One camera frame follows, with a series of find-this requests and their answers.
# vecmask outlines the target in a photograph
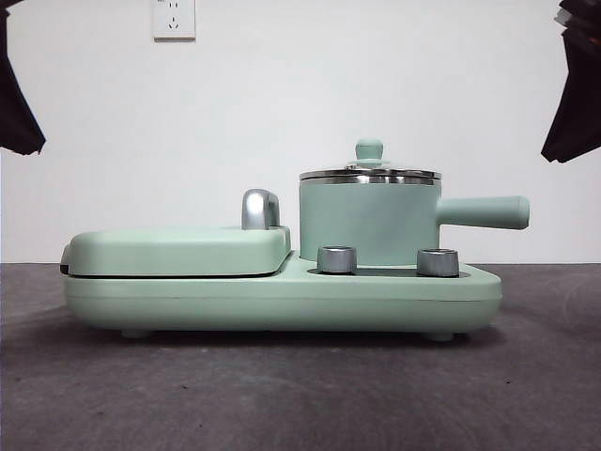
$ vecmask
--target concrete floor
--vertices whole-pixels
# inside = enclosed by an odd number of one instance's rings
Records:
[[[77,322],[58,265],[2,266],[3,450],[599,450],[601,265],[482,265],[490,327],[159,333]]]

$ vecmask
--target silver latch handle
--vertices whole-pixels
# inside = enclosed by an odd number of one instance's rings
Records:
[[[280,225],[280,201],[267,190],[248,190],[242,198],[242,230],[267,230]]]

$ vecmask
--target electrical outlet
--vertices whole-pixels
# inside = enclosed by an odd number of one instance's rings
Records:
[[[195,39],[195,0],[154,0],[155,39]]]

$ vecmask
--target glass lid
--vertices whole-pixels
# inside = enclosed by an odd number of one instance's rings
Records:
[[[339,169],[325,169],[300,174],[300,180],[348,178],[367,176],[374,181],[381,178],[409,178],[440,180],[438,172],[424,171],[412,168],[396,168],[391,162],[383,160],[384,145],[378,139],[362,139],[355,146],[357,159],[348,162]]]

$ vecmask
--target rubber foot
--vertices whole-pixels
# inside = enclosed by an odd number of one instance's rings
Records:
[[[152,331],[139,331],[137,329],[126,329],[121,331],[121,336],[123,338],[148,338],[152,334]]]
[[[426,340],[430,340],[430,341],[439,341],[439,342],[443,342],[443,341],[453,341],[453,334],[452,333],[426,333],[426,334],[422,334],[422,337],[425,338]]]

